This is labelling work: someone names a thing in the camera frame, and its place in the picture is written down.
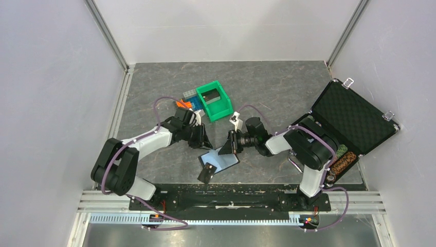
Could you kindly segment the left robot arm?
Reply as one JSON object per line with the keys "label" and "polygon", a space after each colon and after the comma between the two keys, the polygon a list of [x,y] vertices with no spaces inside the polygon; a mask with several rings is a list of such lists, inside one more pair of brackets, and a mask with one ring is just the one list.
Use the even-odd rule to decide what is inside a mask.
{"label": "left robot arm", "polygon": [[148,209],[161,205],[161,195],[151,182],[137,176],[138,162],[147,155],[181,140],[192,149],[212,149],[203,110],[177,108],[171,116],[148,132],[129,139],[108,139],[90,173],[105,192],[141,198]]}

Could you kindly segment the black leather card holder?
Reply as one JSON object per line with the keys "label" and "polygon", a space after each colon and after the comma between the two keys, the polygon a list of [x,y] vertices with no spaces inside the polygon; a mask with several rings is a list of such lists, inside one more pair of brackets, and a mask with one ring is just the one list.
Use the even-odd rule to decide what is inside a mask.
{"label": "black leather card holder", "polygon": [[207,166],[206,164],[209,163],[210,165],[216,168],[214,174],[217,174],[227,168],[230,168],[240,163],[240,160],[235,154],[220,155],[219,154],[220,150],[221,147],[218,149],[208,150],[208,152],[200,155],[198,159],[201,166],[205,167]]}

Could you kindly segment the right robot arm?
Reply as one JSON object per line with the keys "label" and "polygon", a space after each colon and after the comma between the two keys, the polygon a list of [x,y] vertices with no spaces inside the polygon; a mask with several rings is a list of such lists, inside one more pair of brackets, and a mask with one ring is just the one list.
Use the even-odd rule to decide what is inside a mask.
{"label": "right robot arm", "polygon": [[337,157],[340,146],[337,138],[309,117],[276,134],[268,133],[258,117],[244,122],[245,133],[240,129],[240,119],[235,116],[230,121],[235,124],[235,129],[228,132],[227,141],[218,153],[236,155],[248,147],[255,147],[262,156],[273,156],[287,150],[294,152],[304,165],[297,204],[303,210],[312,209],[322,191],[326,170]]}

